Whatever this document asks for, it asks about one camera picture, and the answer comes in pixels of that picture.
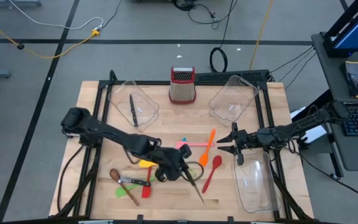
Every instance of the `cheese grater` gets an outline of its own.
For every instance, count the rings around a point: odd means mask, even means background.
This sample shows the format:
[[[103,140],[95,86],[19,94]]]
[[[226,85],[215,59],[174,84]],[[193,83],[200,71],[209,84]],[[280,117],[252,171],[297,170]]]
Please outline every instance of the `cheese grater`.
[[[172,103],[188,104],[196,100],[195,69],[175,68],[171,69],[171,86],[169,99]]]

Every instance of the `black knife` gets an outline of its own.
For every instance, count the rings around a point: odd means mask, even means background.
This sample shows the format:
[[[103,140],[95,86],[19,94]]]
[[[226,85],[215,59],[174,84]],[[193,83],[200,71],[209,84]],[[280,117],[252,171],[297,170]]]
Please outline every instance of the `black knife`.
[[[135,112],[134,100],[132,99],[132,94],[129,95],[129,103],[131,104],[131,113],[132,113],[132,119],[134,120],[134,126],[137,127],[136,112]]]

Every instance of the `clear plastic bin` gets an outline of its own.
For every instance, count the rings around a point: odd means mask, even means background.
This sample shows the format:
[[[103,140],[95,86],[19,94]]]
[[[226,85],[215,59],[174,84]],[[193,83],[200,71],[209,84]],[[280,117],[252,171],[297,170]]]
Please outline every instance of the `clear plastic bin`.
[[[244,164],[239,166],[237,156],[234,157],[237,202],[249,213],[277,211],[281,207],[269,160],[270,156],[266,152],[259,151],[244,155]]]
[[[220,123],[231,126],[258,94],[258,89],[243,78],[233,75],[209,101],[209,113]]]
[[[131,112],[130,96],[134,102],[137,126]],[[109,101],[127,119],[127,121],[140,131],[152,124],[158,118],[158,104],[150,99],[135,81],[126,81],[109,95]]]

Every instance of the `wooden workbench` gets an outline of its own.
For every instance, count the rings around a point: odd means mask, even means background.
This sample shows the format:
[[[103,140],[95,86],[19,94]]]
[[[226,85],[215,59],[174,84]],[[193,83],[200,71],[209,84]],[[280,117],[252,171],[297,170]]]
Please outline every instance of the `wooden workbench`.
[[[76,106],[92,111],[97,87],[98,82],[83,82]],[[160,138],[162,146],[175,147],[175,143],[183,137],[186,137],[188,142],[206,142],[213,128],[216,128],[215,141],[230,133],[229,127],[223,126],[209,115],[208,101],[221,89],[221,86],[197,86],[197,99],[190,105],[171,104],[168,99],[168,85],[140,85],[139,87],[159,105],[159,118],[143,134]],[[268,92],[275,125],[290,123],[291,118],[282,83],[268,83]],[[260,94],[265,125],[267,125],[263,93],[260,92]],[[99,111],[103,111],[103,101],[104,97],[102,97]],[[109,107],[107,123],[128,133],[137,132],[112,104]],[[248,133],[259,128],[255,101],[249,105],[237,123],[239,129],[246,129]],[[68,140],[61,171],[79,146],[78,138]],[[205,148],[194,147],[191,150],[193,155],[188,161],[198,161]],[[63,181],[62,206],[70,199],[78,186],[84,151],[71,162],[66,171]],[[144,179],[147,169],[130,164],[120,145],[104,140],[91,218],[134,220],[137,215],[143,215],[145,220],[225,221],[228,216],[233,216],[235,221],[274,221],[272,212],[247,213],[238,206],[232,176],[233,156],[217,150],[216,146],[210,150],[204,176],[196,182],[200,191],[211,172],[212,159],[215,155],[222,156],[223,164],[216,170],[208,191],[203,194],[205,204],[202,204],[194,188],[188,182],[178,179],[174,182],[153,182],[150,198],[141,197],[142,187],[133,189],[131,192],[140,203],[140,206],[136,207],[127,195],[121,198],[115,197],[115,190],[119,185],[110,179],[109,170],[116,168],[121,175]],[[287,150],[282,150],[281,155],[288,191],[305,213],[312,217],[313,212],[301,160],[298,155],[290,154]],[[85,190],[80,214],[84,214],[87,194],[88,191]],[[57,188],[50,209],[51,215],[57,213],[56,204]],[[283,216],[283,205],[280,213]]]

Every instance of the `gray floor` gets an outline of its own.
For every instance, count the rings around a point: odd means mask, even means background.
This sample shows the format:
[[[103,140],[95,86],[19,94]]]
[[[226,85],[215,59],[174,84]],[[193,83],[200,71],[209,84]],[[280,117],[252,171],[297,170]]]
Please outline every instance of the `gray floor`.
[[[225,15],[228,1],[203,1],[216,12]],[[25,11],[40,22],[64,24],[73,0],[43,1],[39,8]],[[73,26],[90,17],[107,19],[118,1],[81,0]],[[232,13],[227,39],[255,40],[265,14],[268,0],[239,0]],[[194,17],[208,20],[203,9],[193,12]],[[263,40],[310,40],[310,35],[327,30],[341,15],[339,0],[278,0],[273,4]],[[93,22],[82,30],[72,30],[69,39],[84,39]],[[42,27],[28,21],[14,9],[0,9],[0,28],[14,38],[59,39],[62,29]],[[102,31],[98,39],[215,39],[222,37],[224,24],[218,30],[189,21],[186,12],[175,9],[163,0],[143,0],[135,4],[123,0],[117,17]],[[26,47],[44,55],[53,55],[56,44],[26,44]],[[70,106],[75,105],[83,80],[100,80],[113,69],[119,79],[168,80],[172,65],[194,65],[197,72],[208,72],[208,55],[214,45],[135,44],[79,46],[57,65],[39,122],[32,138],[22,172],[9,204],[5,221],[43,218],[48,215],[58,170],[62,162],[66,139],[60,133],[60,121]],[[253,69],[273,70],[296,57],[308,46],[261,45]],[[228,70],[247,70],[253,45],[224,45],[229,57]],[[0,68],[12,71],[11,79],[0,79],[0,201],[11,170],[20,151],[42,85],[50,67],[50,60],[35,58],[18,51],[11,44],[0,44]],[[222,62],[216,59],[218,68]],[[291,69],[282,68],[274,73],[279,80]],[[300,66],[284,80],[289,84]],[[317,57],[304,68],[287,90],[290,109],[311,103],[327,89]],[[313,146],[307,158],[326,172],[333,168],[329,156],[314,154]],[[341,187],[305,165],[314,215],[327,222],[358,223],[358,195]],[[358,189],[358,172],[345,172],[343,182]]]

